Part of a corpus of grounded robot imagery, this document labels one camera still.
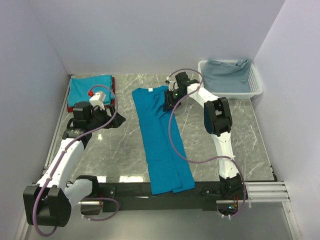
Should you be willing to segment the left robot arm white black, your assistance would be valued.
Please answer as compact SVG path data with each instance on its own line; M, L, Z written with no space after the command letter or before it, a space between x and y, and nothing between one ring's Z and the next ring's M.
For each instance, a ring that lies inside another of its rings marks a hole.
M37 183L27 186L23 192L29 225L64 227L78 202L85 198L94 201L101 195L96 176L80 175L71 186L67 186L67 182L93 132L118 128L126 119L118 113L116 105L101 109L87 101L78 102L72 113L49 168Z

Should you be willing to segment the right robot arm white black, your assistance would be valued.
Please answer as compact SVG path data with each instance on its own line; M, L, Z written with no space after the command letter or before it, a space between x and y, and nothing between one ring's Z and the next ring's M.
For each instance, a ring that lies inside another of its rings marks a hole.
M230 200L236 195L239 196L240 191L246 189L246 185L233 153L231 143L233 120L229 102L227 98L218 97L205 89L202 81L190 79L185 71L185 68L177 70L167 76L165 81L168 84L168 90L164 92L163 110L165 112L171 111L168 124L169 141L179 157L189 163L195 163L179 153L172 140L171 131L175 110L184 99L194 99L203 107L204 127L212 137L218 154L208 160L198 161L197 164L218 160L220 180L218 194L222 198Z

